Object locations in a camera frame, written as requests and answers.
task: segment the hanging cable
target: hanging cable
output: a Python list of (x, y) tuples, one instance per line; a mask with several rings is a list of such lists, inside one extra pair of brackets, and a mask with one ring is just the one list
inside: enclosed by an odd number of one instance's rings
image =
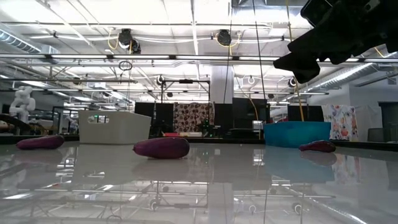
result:
[[(231, 31), (231, 29), (232, 29), (232, 15), (233, 15), (233, 7), (232, 7), (232, 5), (231, 5), (231, 22), (230, 22), (230, 24), (229, 24), (229, 33), (231, 33), (232, 31)], [(229, 56), (231, 56), (231, 48), (230, 47), (228, 47), (228, 58), (227, 58), (227, 61), (226, 61), (226, 75), (225, 75), (225, 88), (224, 88), (224, 100), (223, 100), (223, 103), (225, 104), (225, 94), (226, 94), (226, 85), (227, 85), (227, 83), (228, 83), (228, 70), (229, 70)]]
[[(250, 100), (251, 104), (253, 105), (253, 107), (254, 107), (254, 112), (256, 113), (256, 121), (258, 121), (258, 120), (259, 120), (259, 114), (258, 114), (258, 112), (257, 112), (256, 105), (255, 105), (254, 102), (252, 101), (251, 97), (250, 97), (250, 96), (247, 96), (247, 94), (244, 93), (244, 91), (242, 90), (241, 84), (239, 83), (238, 78), (235, 77), (235, 79), (236, 79), (236, 82), (238, 83), (239, 89), (242, 91), (242, 94), (243, 94), (245, 97), (247, 97), (247, 98)], [(261, 139), (261, 128), (259, 129), (259, 139)]]
[[(286, 11), (287, 11), (287, 26), (289, 27), (290, 42), (292, 42), (293, 38), (292, 38), (292, 26), (290, 24), (289, 0), (286, 0)], [(295, 90), (297, 93), (298, 105), (300, 106), (301, 121), (304, 121), (303, 106), (301, 105), (299, 86), (297, 85), (297, 79), (295, 77), (294, 77), (294, 80), (296, 82)]]
[(109, 36), (108, 36), (108, 46), (112, 49), (112, 50), (116, 50), (118, 47), (118, 42), (119, 42), (119, 34), (118, 34), (118, 38), (116, 38), (116, 45), (114, 47), (112, 47), (111, 42), (110, 42), (110, 38), (111, 38), (111, 32), (109, 32)]
[(259, 51), (262, 94), (264, 95), (264, 104), (267, 105), (266, 89), (264, 88), (264, 77), (263, 77), (264, 75), (262, 74), (261, 51), (260, 51), (260, 43), (259, 43), (259, 30), (258, 30), (258, 27), (257, 27), (256, 7), (254, 5), (254, 0), (252, 0), (252, 3), (253, 3), (253, 12), (254, 12), (254, 22), (255, 22), (255, 25), (256, 25), (257, 46), (258, 46), (258, 51)]

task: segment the ceiling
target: ceiling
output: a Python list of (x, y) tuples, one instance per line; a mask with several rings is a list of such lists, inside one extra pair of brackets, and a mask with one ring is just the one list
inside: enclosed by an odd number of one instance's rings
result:
[[(251, 1), (233, 0), (230, 16), (230, 0), (2, 0), (0, 21), (13, 34), (33, 45), (50, 45), (61, 54), (126, 54), (127, 50), (118, 47), (112, 50), (107, 38), (114, 37), (122, 28), (132, 29), (132, 34), (140, 43), (141, 54), (175, 55), (261, 55), (282, 56), (289, 52), (288, 18), (284, 1), (256, 0), (256, 17)], [(299, 10), (307, 1), (296, 0), (290, 3), (290, 23), (292, 38), (295, 39), (311, 29)], [(212, 39), (220, 29), (231, 28), (232, 39), (237, 41), (231, 48), (221, 46)], [(18, 53), (17, 49), (1, 43), (2, 52)], [(32, 61), (21, 61), (34, 70), (46, 75), (50, 67), (43, 67)], [(59, 72), (65, 67), (53, 69)], [(329, 74), (338, 67), (322, 67), (321, 75)], [(67, 67), (57, 78), (92, 78), (112, 80), (122, 75), (123, 79), (137, 80), (137, 84), (107, 83), (106, 87), (117, 90), (151, 90), (158, 88), (154, 83), (159, 75), (166, 79), (210, 79), (211, 65), (182, 64), (176, 67), (134, 66), (130, 72), (109, 67)], [(234, 74), (242, 78), (243, 90), (261, 90), (261, 71), (258, 65), (233, 65)], [(292, 72), (279, 70), (272, 65), (263, 65), (264, 89), (285, 91), (287, 80)], [(198, 85), (174, 84), (170, 90), (198, 90)], [(132, 100), (153, 101), (148, 94), (130, 96)], [(201, 94), (184, 97), (198, 100)]]

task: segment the table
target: table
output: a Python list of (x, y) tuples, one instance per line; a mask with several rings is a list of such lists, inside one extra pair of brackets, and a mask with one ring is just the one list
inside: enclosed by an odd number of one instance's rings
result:
[(155, 160), (132, 146), (2, 147), (6, 223), (394, 223), (398, 215), (396, 152), (191, 143), (184, 159)]

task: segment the black cable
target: black cable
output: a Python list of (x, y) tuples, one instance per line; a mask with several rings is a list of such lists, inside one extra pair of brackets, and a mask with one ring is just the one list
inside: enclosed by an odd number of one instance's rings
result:
[(267, 105), (266, 89), (264, 88), (264, 79), (263, 79), (263, 74), (262, 74), (261, 51), (260, 51), (260, 42), (259, 42), (259, 30), (257, 28), (256, 7), (254, 5), (254, 0), (252, 0), (252, 2), (253, 2), (254, 22), (256, 25), (257, 46), (258, 46), (258, 50), (259, 50), (262, 94), (264, 95), (264, 104)]
[[(233, 7), (232, 7), (232, 1), (231, 1), (231, 23), (229, 24), (229, 36), (231, 36), (231, 34), (232, 34), (232, 17), (233, 17), (233, 13), (232, 12), (233, 12)], [(231, 43), (229, 43), (229, 46), (228, 46), (228, 58), (226, 59), (226, 76), (225, 76), (225, 88), (224, 88), (223, 104), (225, 104), (226, 84), (228, 83), (229, 56), (231, 56)]]

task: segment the yellow cable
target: yellow cable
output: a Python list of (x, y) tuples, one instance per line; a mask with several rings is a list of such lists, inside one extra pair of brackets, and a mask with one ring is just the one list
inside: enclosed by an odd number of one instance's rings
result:
[(243, 95), (244, 95), (245, 97), (249, 98), (251, 104), (253, 105), (253, 107), (254, 107), (254, 112), (256, 113), (256, 120), (258, 121), (258, 120), (259, 120), (259, 114), (257, 113), (256, 105), (255, 105), (254, 102), (251, 100), (251, 97), (250, 97), (250, 96), (247, 96), (247, 94), (244, 93), (244, 91), (242, 90), (241, 84), (239, 84), (238, 78), (235, 77), (235, 79), (236, 79), (236, 81), (237, 81), (237, 83), (238, 83), (238, 86), (239, 86), (239, 89), (242, 91)]
[(384, 58), (384, 55), (377, 49), (377, 47), (374, 48), (376, 50), (376, 52), (382, 57)]
[[(287, 11), (287, 26), (289, 27), (290, 42), (292, 42), (293, 38), (292, 38), (292, 28), (291, 28), (291, 25), (290, 25), (289, 0), (286, 0), (286, 11)], [(298, 103), (300, 105), (301, 121), (304, 121), (303, 107), (301, 105), (299, 87), (298, 87), (298, 84), (297, 84), (297, 79), (294, 78), (294, 80), (296, 82), (295, 90), (297, 92)]]
[(118, 34), (118, 38), (116, 39), (116, 45), (114, 47), (112, 47), (111, 42), (110, 42), (110, 38), (111, 38), (111, 32), (109, 32), (109, 36), (108, 36), (108, 45), (112, 50), (116, 50), (118, 47), (118, 42), (119, 42), (119, 34)]
[(130, 49), (129, 49), (129, 54), (131, 54), (131, 46), (132, 46), (132, 40), (130, 40)]

